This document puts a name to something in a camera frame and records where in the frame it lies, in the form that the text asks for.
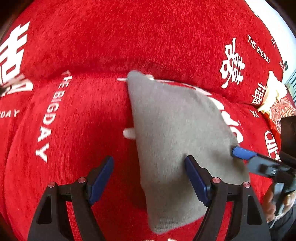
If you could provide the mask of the right hand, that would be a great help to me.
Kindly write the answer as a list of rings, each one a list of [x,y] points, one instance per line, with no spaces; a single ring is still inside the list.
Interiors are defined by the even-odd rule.
[[[271,222],[274,220],[281,219],[295,204],[295,191],[288,194],[283,201],[284,209],[281,214],[276,215],[276,205],[273,203],[273,184],[270,185],[269,189],[265,193],[262,202],[262,209],[266,216],[266,221]]]

